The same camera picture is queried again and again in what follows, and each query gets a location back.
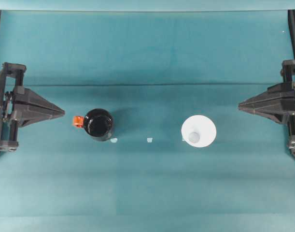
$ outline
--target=orange label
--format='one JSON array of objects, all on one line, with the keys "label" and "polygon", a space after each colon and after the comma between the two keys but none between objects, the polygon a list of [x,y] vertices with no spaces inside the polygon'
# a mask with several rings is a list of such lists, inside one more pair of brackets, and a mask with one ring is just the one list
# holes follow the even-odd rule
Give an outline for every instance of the orange label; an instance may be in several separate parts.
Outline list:
[{"label": "orange label", "polygon": [[74,116],[73,117],[73,125],[78,128],[82,128],[84,123],[84,117],[83,116]]}]

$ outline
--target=small white piece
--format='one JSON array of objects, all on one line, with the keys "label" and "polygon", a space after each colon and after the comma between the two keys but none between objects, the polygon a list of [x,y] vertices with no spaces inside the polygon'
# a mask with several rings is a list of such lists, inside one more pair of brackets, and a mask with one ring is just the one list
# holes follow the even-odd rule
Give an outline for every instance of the small white piece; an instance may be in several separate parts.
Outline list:
[{"label": "small white piece", "polygon": [[117,138],[111,138],[110,141],[111,141],[111,143],[115,144],[115,143],[117,143],[118,139]]}]

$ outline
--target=table surface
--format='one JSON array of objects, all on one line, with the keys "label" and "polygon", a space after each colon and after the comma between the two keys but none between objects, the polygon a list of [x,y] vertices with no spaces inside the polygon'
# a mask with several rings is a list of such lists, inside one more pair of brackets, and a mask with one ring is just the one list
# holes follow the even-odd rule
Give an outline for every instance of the table surface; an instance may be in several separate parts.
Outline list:
[{"label": "table surface", "polygon": [[[286,15],[3,12],[0,65],[26,64],[66,115],[0,155],[0,231],[295,231],[287,129],[237,109],[281,81]],[[71,126],[93,108],[117,143]],[[216,125],[209,147],[182,141],[196,114]]]}]

